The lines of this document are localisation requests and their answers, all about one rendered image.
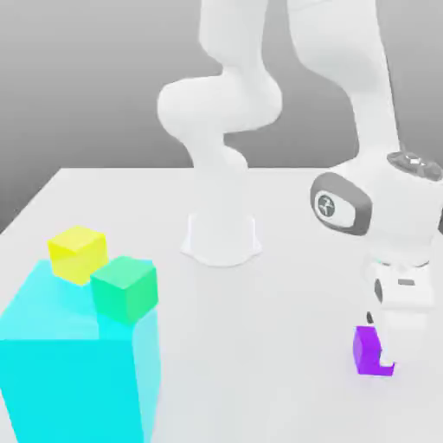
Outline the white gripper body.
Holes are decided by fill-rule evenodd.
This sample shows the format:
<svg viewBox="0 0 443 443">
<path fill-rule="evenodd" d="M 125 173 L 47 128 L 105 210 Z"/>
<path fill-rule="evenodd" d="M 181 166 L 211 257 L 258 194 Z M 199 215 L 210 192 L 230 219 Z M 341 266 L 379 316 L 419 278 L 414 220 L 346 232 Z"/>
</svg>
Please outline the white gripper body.
<svg viewBox="0 0 443 443">
<path fill-rule="evenodd" d="M 375 308 L 375 324 L 383 343 L 412 343 L 423 339 L 427 331 L 431 309 L 406 307 Z"/>
</svg>

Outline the large cyan box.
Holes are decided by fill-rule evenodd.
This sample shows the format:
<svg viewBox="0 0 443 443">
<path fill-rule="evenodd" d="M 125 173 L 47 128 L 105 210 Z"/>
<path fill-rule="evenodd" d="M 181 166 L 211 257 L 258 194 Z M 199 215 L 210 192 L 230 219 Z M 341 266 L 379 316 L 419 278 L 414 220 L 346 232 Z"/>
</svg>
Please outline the large cyan box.
<svg viewBox="0 0 443 443">
<path fill-rule="evenodd" d="M 40 260 L 0 314 L 0 391 L 17 443 L 151 443 L 157 307 L 125 325 Z"/>
</svg>

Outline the small green cube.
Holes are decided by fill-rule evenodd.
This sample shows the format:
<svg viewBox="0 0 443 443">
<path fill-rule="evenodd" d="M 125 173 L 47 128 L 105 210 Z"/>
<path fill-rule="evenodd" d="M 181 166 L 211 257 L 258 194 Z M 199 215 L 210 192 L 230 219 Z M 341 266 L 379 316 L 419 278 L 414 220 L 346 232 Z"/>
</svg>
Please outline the small green cube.
<svg viewBox="0 0 443 443">
<path fill-rule="evenodd" d="M 91 275 L 98 314 L 133 325 L 158 303 L 157 269 L 151 260 L 119 256 Z"/>
</svg>

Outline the small yellow cube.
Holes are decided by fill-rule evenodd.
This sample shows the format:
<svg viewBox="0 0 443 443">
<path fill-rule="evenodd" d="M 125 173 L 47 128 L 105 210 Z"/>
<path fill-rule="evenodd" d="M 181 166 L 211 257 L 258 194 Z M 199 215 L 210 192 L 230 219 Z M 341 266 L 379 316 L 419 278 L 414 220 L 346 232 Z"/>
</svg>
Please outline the small yellow cube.
<svg viewBox="0 0 443 443">
<path fill-rule="evenodd" d="M 48 240 L 52 271 L 56 277 L 78 286 L 108 262 L 106 237 L 103 233 L 74 226 Z"/>
</svg>

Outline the small purple cube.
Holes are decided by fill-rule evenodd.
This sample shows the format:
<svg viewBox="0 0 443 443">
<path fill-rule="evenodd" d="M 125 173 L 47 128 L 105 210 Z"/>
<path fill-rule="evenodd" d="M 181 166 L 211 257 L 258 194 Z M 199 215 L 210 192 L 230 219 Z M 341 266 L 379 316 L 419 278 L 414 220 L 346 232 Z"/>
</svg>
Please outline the small purple cube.
<svg viewBox="0 0 443 443">
<path fill-rule="evenodd" d="M 353 358 L 359 375 L 392 376 L 395 365 L 381 365 L 382 346 L 374 326 L 357 326 L 353 338 Z"/>
</svg>

